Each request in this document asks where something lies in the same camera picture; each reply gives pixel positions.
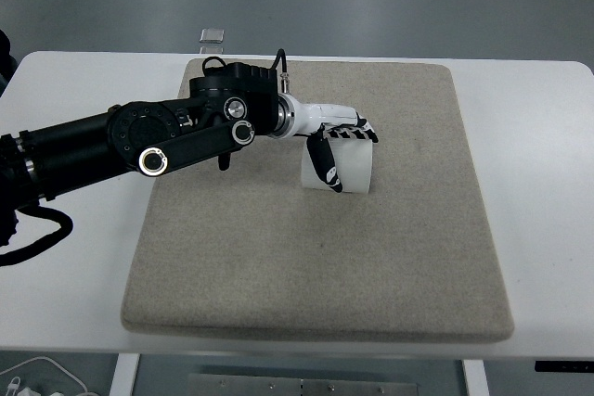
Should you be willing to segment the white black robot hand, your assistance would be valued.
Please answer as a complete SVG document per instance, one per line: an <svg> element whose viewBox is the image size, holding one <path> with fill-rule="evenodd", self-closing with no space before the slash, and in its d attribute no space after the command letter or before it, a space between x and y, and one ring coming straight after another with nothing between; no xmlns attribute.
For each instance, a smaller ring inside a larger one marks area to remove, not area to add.
<svg viewBox="0 0 594 396"><path fill-rule="evenodd" d="M369 121L354 108L335 104L301 103L294 96L286 94L288 137L306 137L306 149L317 178L332 191L344 190L339 170L329 140L356 139L379 142Z"/></svg>

